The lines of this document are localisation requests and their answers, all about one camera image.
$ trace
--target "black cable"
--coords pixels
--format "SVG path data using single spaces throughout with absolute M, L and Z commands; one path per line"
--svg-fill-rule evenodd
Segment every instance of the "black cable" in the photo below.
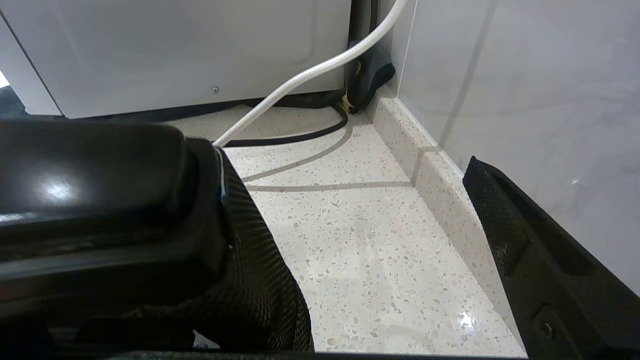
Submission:
M 334 131 L 338 131 L 342 129 L 347 122 L 349 121 L 349 117 L 347 113 L 342 109 L 342 106 L 339 104 L 333 104 L 331 107 L 340 115 L 342 120 L 336 125 L 331 125 L 330 127 L 326 127 L 324 129 L 314 131 L 312 133 L 293 135 L 293 136 L 285 136 L 281 138 L 265 138 L 265 139 L 240 139 L 240 140 L 231 140 L 229 143 L 225 145 L 225 147 L 247 147 L 247 146 L 269 146 L 269 145 L 284 145 L 286 143 L 295 143 L 302 142 L 306 140 L 311 140 L 315 138 L 319 138 L 320 136 L 328 135 Z
M 371 18 L 369 19 L 369 33 L 378 26 L 378 0 L 371 0 Z

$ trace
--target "white appliance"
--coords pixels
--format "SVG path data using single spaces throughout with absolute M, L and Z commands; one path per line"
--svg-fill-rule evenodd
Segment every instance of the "white appliance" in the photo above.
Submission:
M 351 0 L 0 0 L 0 70 L 32 114 L 264 97 L 347 47 Z M 335 90 L 342 69 L 293 93 Z

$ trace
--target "speckled floor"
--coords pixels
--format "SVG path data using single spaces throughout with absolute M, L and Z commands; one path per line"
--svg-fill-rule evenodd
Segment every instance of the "speckled floor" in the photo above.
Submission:
M 215 138 L 246 111 L 173 124 Z M 273 109 L 243 136 L 336 121 Z M 305 294 L 316 350 L 525 356 L 363 115 L 316 140 L 227 153 Z

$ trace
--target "white hose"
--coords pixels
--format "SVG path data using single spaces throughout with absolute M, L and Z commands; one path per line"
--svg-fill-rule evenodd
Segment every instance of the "white hose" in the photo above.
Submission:
M 325 72 L 331 71 L 337 67 L 343 66 L 351 60 L 354 60 L 358 56 L 362 55 L 365 51 L 369 50 L 376 42 L 380 41 L 386 33 L 391 30 L 394 23 L 400 16 L 402 9 L 406 4 L 406 0 L 396 0 L 394 6 L 389 11 L 387 17 L 378 25 L 378 27 L 372 31 L 367 37 L 362 39 L 359 43 L 348 49 L 347 51 L 330 58 L 318 65 L 311 67 L 303 72 L 295 75 L 284 84 L 280 85 L 274 92 L 265 97 L 256 107 L 251 109 L 240 121 L 236 122 L 226 133 L 222 134 L 213 145 L 218 147 L 225 146 L 235 135 L 249 126 L 255 119 L 272 107 L 278 100 L 282 99 L 285 95 L 291 92 L 298 86 L 306 83 L 307 81 L 318 77 Z

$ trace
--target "terrazzo baseboard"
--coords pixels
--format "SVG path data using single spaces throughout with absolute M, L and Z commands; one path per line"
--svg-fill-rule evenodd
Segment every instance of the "terrazzo baseboard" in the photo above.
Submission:
M 524 349 L 480 219 L 462 184 L 460 169 L 388 88 L 379 90 L 365 112 Z

